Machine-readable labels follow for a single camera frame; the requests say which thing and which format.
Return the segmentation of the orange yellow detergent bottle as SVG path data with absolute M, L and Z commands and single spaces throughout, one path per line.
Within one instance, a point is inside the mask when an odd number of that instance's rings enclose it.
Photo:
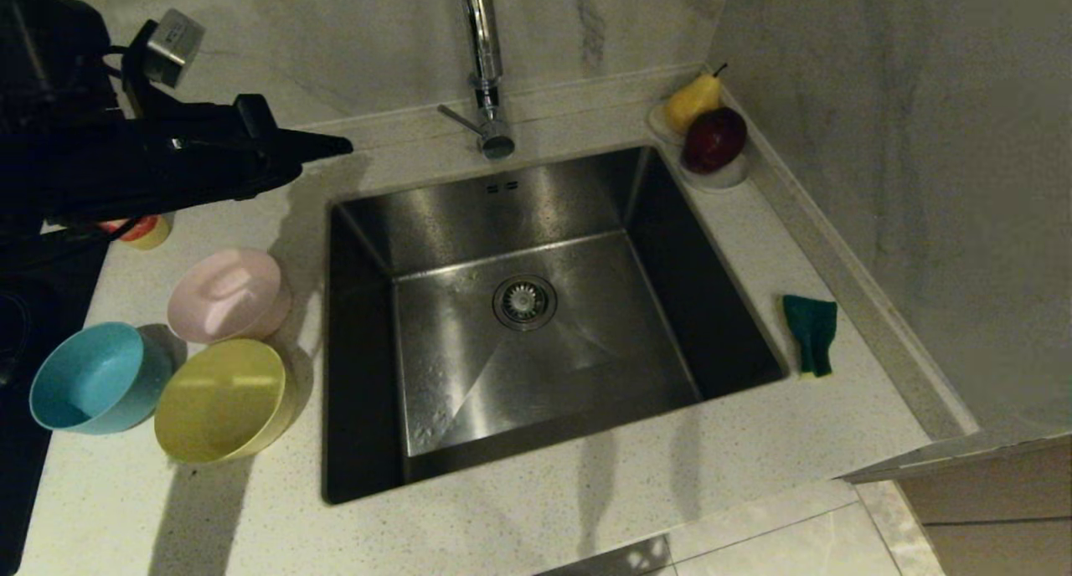
M 117 219 L 96 222 L 96 228 L 117 238 L 120 243 L 137 250 L 149 251 L 165 243 L 172 235 L 172 219 L 168 216 L 151 215 L 134 219 Z

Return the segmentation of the chrome faucet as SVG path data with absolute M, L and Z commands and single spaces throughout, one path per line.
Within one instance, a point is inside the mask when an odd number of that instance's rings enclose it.
M 498 53 L 494 0 L 462 0 L 462 5 L 472 51 L 468 85 L 477 103 L 478 119 L 468 121 L 445 105 L 437 106 L 437 110 L 477 135 L 479 152 L 490 162 L 496 162 L 513 156 L 516 145 L 498 95 L 504 69 Z

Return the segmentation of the blue plastic bowl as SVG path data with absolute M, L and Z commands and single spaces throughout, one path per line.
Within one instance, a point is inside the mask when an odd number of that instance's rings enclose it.
M 118 434 L 157 411 L 173 373 L 160 343 L 122 321 L 104 321 L 74 333 L 39 366 L 30 414 L 51 431 Z

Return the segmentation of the green and yellow sponge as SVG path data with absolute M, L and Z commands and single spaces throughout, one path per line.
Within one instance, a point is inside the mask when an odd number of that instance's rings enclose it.
M 833 373 L 830 351 L 836 336 L 838 304 L 796 295 L 781 297 L 781 312 L 799 348 L 801 374 L 824 378 Z

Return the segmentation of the stainless steel sink basin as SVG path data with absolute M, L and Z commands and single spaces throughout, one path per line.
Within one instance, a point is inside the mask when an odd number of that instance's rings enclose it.
M 786 376 L 652 146 L 336 203 L 322 499 L 338 505 Z M 559 291 L 498 323 L 498 283 Z

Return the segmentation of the pink plastic bowl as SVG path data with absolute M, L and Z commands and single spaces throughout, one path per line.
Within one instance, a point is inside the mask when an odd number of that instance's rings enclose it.
M 200 260 L 173 287 L 166 320 L 179 338 L 210 346 L 264 339 L 291 313 L 292 294 L 278 260 L 264 250 L 229 248 Z

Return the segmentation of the black glass cooktop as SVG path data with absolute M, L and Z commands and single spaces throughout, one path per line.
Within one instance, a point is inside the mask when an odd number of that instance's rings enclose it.
M 51 438 L 31 415 L 31 385 L 83 328 L 109 248 L 104 235 L 78 232 L 0 243 L 0 576 L 23 564 Z

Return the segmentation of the yellow plastic bowl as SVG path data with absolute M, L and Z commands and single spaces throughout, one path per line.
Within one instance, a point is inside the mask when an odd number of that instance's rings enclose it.
M 283 435 L 298 405 L 294 376 L 276 348 L 230 339 L 204 348 L 158 400 L 157 442 L 179 463 L 253 456 Z

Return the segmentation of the round metal drain strainer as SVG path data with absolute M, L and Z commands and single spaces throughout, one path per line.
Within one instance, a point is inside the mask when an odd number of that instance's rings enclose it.
M 498 283 L 492 298 L 498 323 L 516 333 L 544 328 L 559 309 L 559 291 L 538 275 L 517 275 Z

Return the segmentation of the small white dish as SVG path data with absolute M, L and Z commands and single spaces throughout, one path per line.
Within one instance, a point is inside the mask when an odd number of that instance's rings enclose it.
M 748 177 L 750 158 L 740 153 L 734 160 L 713 172 L 694 172 L 678 164 L 686 184 L 703 193 L 724 193 L 735 189 Z
M 675 132 L 672 127 L 667 123 L 666 116 L 666 102 L 658 102 L 650 110 L 647 110 L 647 127 L 658 138 L 658 141 L 666 142 L 673 147 L 682 147 L 685 142 L 685 136 L 681 133 Z

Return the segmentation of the yellow pear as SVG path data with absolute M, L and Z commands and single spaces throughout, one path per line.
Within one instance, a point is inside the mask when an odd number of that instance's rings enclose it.
M 685 135 L 693 122 L 708 110 L 720 107 L 720 74 L 728 64 L 701 72 L 696 79 L 678 89 L 662 107 L 666 125 L 678 135 Z

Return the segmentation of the dark red apple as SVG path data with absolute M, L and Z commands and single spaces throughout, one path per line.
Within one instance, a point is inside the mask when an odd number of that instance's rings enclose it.
M 713 174 L 727 167 L 745 148 L 748 125 L 729 107 L 700 114 L 687 130 L 682 164 L 697 174 Z

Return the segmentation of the light wood cabinet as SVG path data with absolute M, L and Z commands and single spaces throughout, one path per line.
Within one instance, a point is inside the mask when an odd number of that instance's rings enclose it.
M 1072 576 L 1072 443 L 897 484 L 946 576 Z

